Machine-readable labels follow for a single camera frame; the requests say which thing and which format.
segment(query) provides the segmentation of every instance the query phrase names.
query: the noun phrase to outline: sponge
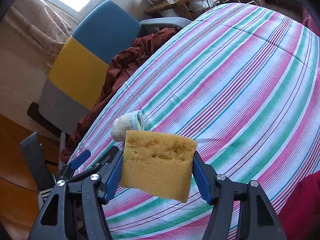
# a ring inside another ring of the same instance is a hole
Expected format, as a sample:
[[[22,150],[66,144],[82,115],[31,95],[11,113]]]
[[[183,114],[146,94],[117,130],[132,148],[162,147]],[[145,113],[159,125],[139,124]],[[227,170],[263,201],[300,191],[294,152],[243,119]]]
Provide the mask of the sponge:
[[[126,131],[120,186],[187,202],[196,147],[184,136]]]

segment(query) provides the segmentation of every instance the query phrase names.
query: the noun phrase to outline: striped bedsheet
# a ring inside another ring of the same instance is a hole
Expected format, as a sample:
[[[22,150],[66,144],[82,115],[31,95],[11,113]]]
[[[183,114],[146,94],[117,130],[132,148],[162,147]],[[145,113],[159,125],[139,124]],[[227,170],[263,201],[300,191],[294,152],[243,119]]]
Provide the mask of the striped bedsheet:
[[[277,212],[295,185],[319,170],[319,38],[292,19],[254,5],[223,4],[161,47],[121,87],[74,156],[111,146],[119,116],[140,109],[146,130],[184,135],[218,173],[257,180]],[[194,179],[187,203],[118,188],[104,207],[114,239],[201,239],[212,207]],[[239,203],[229,239],[235,238]]]

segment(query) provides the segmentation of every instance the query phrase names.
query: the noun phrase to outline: curtain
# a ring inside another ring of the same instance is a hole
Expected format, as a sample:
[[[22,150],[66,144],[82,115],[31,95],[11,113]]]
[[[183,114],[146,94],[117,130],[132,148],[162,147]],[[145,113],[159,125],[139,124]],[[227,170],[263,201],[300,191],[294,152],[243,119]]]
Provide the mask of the curtain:
[[[73,31],[43,0],[16,0],[4,20],[48,55],[49,66]]]

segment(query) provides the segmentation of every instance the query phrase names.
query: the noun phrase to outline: metal screw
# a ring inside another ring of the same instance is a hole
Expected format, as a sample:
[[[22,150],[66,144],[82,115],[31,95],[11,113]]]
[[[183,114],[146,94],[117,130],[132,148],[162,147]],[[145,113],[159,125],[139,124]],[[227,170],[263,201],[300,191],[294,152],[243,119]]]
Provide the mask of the metal screw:
[[[66,182],[65,182],[63,179],[61,179],[61,180],[59,180],[59,181],[57,182],[57,185],[58,185],[59,187],[62,187],[65,183],[66,183]]]
[[[226,176],[224,176],[223,174],[218,174],[218,175],[217,175],[217,179],[218,179],[218,180],[225,180],[225,179],[226,179]]]
[[[259,183],[257,181],[255,181],[255,180],[252,180],[252,181],[250,181],[250,185],[252,187],[257,187],[259,185]]]
[[[99,174],[92,174],[92,175],[90,176],[90,179],[91,179],[91,180],[97,180],[97,179],[99,179]]]

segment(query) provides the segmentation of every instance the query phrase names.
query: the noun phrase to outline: wooden floor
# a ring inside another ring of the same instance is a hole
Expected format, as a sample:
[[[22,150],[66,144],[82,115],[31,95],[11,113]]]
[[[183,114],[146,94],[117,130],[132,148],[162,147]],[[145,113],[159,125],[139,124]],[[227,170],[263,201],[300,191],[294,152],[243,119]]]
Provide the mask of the wooden floor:
[[[0,114],[0,221],[13,240],[28,238],[39,212],[36,184],[20,148],[20,142],[31,133]],[[58,163],[59,143],[41,136],[39,141],[45,159]],[[57,174],[57,166],[48,167]]]

